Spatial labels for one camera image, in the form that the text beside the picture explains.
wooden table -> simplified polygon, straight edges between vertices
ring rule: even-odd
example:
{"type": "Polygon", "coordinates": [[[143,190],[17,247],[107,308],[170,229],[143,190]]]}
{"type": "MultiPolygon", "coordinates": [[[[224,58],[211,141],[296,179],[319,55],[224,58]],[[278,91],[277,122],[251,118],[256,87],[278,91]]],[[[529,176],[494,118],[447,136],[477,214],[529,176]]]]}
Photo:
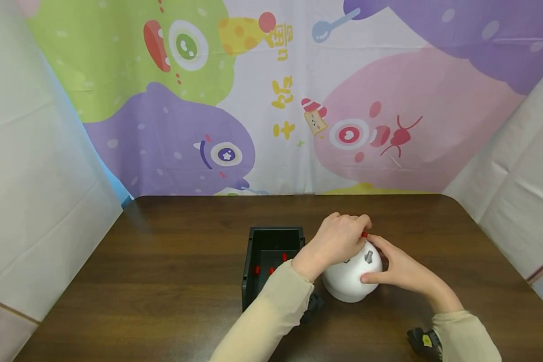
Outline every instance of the wooden table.
{"type": "MultiPolygon", "coordinates": [[[[374,233],[435,271],[484,322],[504,361],[543,362],[543,302],[465,210],[441,195],[143,197],[132,202],[16,361],[207,361],[241,313],[251,226],[370,214],[374,233]]],[[[416,361],[406,331],[428,326],[416,294],[379,286],[332,298],[272,361],[416,361]]]]}

black device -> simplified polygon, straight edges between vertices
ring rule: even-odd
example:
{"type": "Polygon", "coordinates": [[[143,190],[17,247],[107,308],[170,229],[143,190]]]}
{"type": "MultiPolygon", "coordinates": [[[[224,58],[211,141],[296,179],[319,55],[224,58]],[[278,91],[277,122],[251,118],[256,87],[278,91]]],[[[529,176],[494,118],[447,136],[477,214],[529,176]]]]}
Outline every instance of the black device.
{"type": "Polygon", "coordinates": [[[406,332],[412,350],[431,362],[442,361],[442,345],[436,332],[431,329],[425,332],[422,328],[412,328],[406,332]]]}
{"type": "MultiPolygon", "coordinates": [[[[278,266],[293,259],[305,245],[301,227],[260,227],[249,230],[249,242],[243,281],[241,283],[241,308],[245,309],[259,295],[267,279],[278,266]]],[[[310,296],[308,309],[300,323],[306,323],[324,305],[316,294],[310,296]]]]}

white fabric wall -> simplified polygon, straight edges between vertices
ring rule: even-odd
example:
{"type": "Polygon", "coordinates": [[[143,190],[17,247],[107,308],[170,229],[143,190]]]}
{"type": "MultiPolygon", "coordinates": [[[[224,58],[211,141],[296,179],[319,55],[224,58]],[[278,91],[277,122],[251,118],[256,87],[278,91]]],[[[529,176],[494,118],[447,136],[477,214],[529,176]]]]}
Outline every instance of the white fabric wall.
{"type": "Polygon", "coordinates": [[[15,357],[120,212],[19,8],[0,0],[0,361],[15,357]]]}
{"type": "Polygon", "coordinates": [[[543,298],[543,79],[444,193],[543,298]]]}

cartoon banner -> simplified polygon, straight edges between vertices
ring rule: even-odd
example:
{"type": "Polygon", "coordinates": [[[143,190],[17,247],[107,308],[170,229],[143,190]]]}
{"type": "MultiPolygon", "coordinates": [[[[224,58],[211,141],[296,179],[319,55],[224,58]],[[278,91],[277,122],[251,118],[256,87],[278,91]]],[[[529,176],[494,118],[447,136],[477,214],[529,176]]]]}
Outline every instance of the cartoon banner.
{"type": "Polygon", "coordinates": [[[134,197],[442,192],[543,76],[543,0],[19,0],[134,197]]]}

beige long-sleeve shirt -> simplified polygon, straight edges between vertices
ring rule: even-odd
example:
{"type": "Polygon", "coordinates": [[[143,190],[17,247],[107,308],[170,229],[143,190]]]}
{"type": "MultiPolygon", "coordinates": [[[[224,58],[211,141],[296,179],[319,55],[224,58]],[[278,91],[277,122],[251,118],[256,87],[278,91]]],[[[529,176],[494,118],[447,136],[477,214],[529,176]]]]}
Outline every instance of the beige long-sleeve shirt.
{"type": "MultiPolygon", "coordinates": [[[[314,285],[283,263],[211,356],[211,362],[265,362],[282,337],[300,323],[314,285]]],[[[466,311],[435,315],[444,362],[501,362],[481,321],[466,311]]]]}

